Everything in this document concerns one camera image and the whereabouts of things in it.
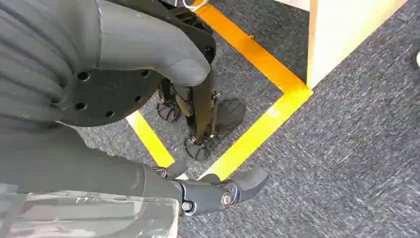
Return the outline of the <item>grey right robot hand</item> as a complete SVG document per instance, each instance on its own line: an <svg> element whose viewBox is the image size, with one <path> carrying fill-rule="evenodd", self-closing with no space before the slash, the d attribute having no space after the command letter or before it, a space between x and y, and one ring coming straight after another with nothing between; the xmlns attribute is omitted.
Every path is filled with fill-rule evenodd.
<svg viewBox="0 0 420 238"><path fill-rule="evenodd" d="M0 235L175 238L187 216L255 197L268 173L180 179L183 161L151 167L86 145L76 127L110 124L155 93L158 115L184 115L189 157L208 158L243 121L213 90L212 30L162 0L0 3Z"/></svg>

